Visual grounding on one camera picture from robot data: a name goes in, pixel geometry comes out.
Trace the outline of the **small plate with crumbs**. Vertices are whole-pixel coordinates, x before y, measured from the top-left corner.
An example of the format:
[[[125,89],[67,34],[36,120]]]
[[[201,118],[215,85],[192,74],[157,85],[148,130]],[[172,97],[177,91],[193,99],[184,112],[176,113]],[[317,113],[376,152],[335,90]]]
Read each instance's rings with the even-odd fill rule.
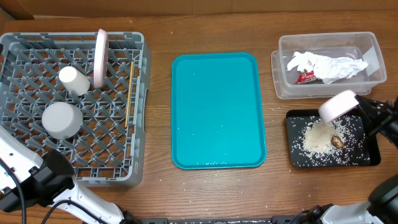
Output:
[[[324,123],[330,123],[336,118],[359,105],[357,94],[351,90],[345,90],[330,98],[319,107],[318,112]]]

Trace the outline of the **brown food scrap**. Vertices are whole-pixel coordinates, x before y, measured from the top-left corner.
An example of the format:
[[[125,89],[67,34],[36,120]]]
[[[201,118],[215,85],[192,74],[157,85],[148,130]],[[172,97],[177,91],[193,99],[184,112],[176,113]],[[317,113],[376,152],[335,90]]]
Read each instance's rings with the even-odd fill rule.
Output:
[[[336,135],[333,135],[331,137],[331,144],[337,149],[342,149],[345,146],[344,142],[341,140],[341,138]]]

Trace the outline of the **white napkin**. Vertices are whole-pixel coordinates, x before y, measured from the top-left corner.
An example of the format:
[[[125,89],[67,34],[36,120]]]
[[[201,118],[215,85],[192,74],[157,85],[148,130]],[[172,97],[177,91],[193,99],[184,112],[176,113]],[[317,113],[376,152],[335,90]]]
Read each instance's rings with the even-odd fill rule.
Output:
[[[324,84],[351,78],[368,67],[364,60],[349,57],[332,58],[313,54],[308,60],[312,64],[314,75]]]

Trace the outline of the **red snack wrapper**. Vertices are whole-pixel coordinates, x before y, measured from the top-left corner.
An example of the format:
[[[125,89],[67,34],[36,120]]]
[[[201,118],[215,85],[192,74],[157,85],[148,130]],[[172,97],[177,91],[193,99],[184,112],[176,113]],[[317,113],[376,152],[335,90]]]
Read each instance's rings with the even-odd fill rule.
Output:
[[[311,72],[303,72],[298,76],[296,84],[301,85],[304,83],[309,83],[318,80],[315,76],[314,71]]]

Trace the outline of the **white tissue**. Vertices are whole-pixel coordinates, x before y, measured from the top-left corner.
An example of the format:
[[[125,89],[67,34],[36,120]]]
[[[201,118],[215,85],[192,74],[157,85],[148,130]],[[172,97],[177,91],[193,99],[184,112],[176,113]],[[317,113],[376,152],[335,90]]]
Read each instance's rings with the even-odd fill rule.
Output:
[[[312,72],[314,68],[315,54],[311,52],[294,52],[294,56],[287,64],[287,71],[297,68],[298,72]]]

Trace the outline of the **wooden chopstick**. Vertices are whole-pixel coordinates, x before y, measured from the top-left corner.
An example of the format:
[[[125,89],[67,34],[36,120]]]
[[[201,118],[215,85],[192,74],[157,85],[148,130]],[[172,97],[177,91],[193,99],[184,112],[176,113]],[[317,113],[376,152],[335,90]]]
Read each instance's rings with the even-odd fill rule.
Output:
[[[129,76],[129,88],[127,92],[127,103],[126,103],[126,114],[125,114],[125,128],[128,126],[128,120],[130,115],[130,105],[131,105],[131,90],[132,90],[132,81],[133,81],[133,70],[134,70],[134,61],[131,61],[130,66],[130,76]]]

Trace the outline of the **large pink-white plate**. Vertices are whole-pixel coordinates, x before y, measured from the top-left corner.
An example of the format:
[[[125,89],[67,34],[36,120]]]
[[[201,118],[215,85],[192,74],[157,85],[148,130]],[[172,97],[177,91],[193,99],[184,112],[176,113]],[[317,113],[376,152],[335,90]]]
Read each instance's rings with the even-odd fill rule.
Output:
[[[100,29],[96,38],[94,69],[93,69],[93,85],[95,88],[101,88],[104,85],[106,76],[107,62],[109,54],[109,39],[105,30]]]

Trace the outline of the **cream plastic cup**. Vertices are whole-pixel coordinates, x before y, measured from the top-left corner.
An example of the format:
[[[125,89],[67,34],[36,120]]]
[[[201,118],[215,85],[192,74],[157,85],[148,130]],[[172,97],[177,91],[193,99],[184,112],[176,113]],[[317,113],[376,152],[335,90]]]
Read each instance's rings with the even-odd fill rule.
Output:
[[[61,83],[71,93],[81,96],[90,88],[90,82],[86,75],[71,66],[63,67],[58,75]]]

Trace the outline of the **grey round bowl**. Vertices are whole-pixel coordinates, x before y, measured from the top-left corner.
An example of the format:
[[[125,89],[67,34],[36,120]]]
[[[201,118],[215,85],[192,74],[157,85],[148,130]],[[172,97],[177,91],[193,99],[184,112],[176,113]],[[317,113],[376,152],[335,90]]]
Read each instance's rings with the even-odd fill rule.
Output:
[[[83,113],[74,105],[56,102],[44,110],[41,122],[51,137],[66,139],[79,132],[83,123]]]

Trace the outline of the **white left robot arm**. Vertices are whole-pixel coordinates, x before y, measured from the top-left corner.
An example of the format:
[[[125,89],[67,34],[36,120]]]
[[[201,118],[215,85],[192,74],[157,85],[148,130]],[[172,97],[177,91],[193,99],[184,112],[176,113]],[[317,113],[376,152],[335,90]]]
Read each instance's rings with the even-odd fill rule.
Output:
[[[60,152],[52,150],[40,157],[5,128],[1,128],[1,192],[1,210],[20,210],[23,223],[27,223],[27,208],[34,205],[49,207],[45,222],[57,208],[83,223],[141,222],[80,185],[72,165]]]

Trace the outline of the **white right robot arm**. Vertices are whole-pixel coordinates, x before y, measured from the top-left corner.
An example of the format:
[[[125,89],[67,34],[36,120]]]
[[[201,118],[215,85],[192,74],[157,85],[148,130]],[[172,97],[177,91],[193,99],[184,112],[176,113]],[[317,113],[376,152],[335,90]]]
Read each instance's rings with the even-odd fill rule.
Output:
[[[285,118],[294,167],[375,166],[381,161],[376,135],[397,144],[397,102],[381,102],[351,90],[318,110],[290,110]],[[397,223],[397,176],[384,181],[367,201],[304,210],[291,223]]]

